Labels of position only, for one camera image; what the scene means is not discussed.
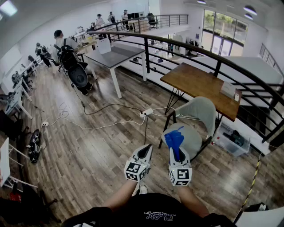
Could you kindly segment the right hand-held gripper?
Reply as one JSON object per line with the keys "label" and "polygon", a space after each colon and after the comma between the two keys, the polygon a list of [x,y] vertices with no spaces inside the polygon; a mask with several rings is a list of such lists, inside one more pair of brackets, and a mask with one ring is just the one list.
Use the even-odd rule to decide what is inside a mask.
{"label": "right hand-held gripper", "polygon": [[188,186],[192,178],[192,168],[189,166],[189,154],[181,147],[181,163],[184,165],[177,165],[175,160],[175,152],[170,148],[170,166],[169,177],[173,186]]}

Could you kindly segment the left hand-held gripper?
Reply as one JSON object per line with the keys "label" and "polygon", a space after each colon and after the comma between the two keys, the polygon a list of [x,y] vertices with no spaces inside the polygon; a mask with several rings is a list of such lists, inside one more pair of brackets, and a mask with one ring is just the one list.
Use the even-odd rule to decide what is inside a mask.
{"label": "left hand-held gripper", "polygon": [[124,174],[127,180],[140,182],[149,173],[149,162],[153,153],[152,144],[146,144],[137,148],[133,157],[125,165]]}

